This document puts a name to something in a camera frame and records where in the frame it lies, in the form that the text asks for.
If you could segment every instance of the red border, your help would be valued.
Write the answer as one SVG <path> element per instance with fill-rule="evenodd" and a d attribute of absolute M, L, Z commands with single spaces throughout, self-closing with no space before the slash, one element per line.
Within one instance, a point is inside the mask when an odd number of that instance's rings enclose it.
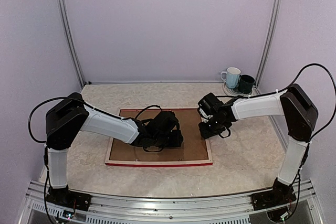
<path fill-rule="evenodd" d="M 129 165 L 129 164 L 110 164 L 105 163 L 108 166 L 126 166 L 126 167 L 151 167 L 151 168 L 168 168 L 168 167 L 193 167 L 193 166 L 207 166 L 207 165 L 213 165 L 213 162 L 211 163 L 205 163 L 205 164 L 182 164 L 182 165 Z"/>

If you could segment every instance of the brown board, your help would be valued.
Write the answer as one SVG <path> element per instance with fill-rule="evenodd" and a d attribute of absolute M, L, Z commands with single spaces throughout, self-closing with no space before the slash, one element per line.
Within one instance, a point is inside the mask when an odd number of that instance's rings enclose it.
<path fill-rule="evenodd" d="M 145 152 L 140 147 L 123 143 L 120 140 L 110 140 L 106 156 L 106 165 L 135 167 L 176 167 L 211 165 L 212 157 L 208 140 L 202 139 L 198 124 L 201 117 L 197 109 L 169 109 L 173 111 L 180 122 L 184 138 L 180 148 L 165 148 L 161 152 Z M 122 109 L 120 116 L 135 117 L 140 110 Z M 160 110 L 144 111 L 138 119 L 154 118 Z"/>

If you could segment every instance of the white mug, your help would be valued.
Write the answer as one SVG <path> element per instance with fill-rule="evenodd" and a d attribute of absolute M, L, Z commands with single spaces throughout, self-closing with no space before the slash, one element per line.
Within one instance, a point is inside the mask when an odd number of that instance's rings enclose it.
<path fill-rule="evenodd" d="M 234 89 L 238 85 L 240 73 L 241 71 L 238 68 L 230 67 L 226 71 L 220 72 L 220 75 L 226 86 L 229 89 Z"/>

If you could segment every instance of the wooden frame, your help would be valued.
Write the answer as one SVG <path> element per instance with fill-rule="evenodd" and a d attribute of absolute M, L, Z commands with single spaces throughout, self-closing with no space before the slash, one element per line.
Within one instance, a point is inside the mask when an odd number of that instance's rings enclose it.
<path fill-rule="evenodd" d="M 164 110 L 183 110 L 183 109 L 196 109 L 195 107 L 183 107 L 183 108 L 162 108 Z M 132 109 L 132 108 L 119 108 L 118 114 L 120 114 L 121 110 L 139 110 Z M 205 166 L 205 165 L 212 165 L 212 154 L 210 148 L 210 142 L 208 139 L 205 140 L 206 150 L 208 159 L 203 160 L 194 160 L 194 161 L 171 161 L 171 162 L 142 162 L 142 161 L 112 161 L 110 160 L 111 152 L 112 152 L 112 145 L 113 145 L 113 138 L 110 138 L 110 142 L 107 148 L 107 153 L 105 157 L 105 164 L 109 166 L 128 166 L 128 167 L 192 167 L 192 166 Z"/>

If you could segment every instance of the wall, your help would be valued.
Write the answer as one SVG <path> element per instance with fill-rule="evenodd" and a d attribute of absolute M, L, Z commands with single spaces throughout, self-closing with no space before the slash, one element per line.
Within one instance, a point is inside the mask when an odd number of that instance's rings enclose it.
<path fill-rule="evenodd" d="M 14 223 L 31 179 L 43 166 L 43 145 L 28 135 L 39 102 L 79 91 L 56 0 L 0 0 L 0 223 Z M 33 131 L 45 139 L 45 112 Z"/>
<path fill-rule="evenodd" d="M 87 81 L 256 75 L 273 0 L 65 0 Z"/>
<path fill-rule="evenodd" d="M 325 65 L 336 77 L 336 0 L 282 0 L 261 91 L 285 87 L 311 62 Z M 319 129 L 335 104 L 331 81 L 323 70 L 313 67 L 297 82 L 319 110 Z M 287 135 L 284 121 L 278 122 Z M 336 219 L 335 122 L 316 136 L 303 170 L 305 178 L 312 180 L 327 223 Z"/>

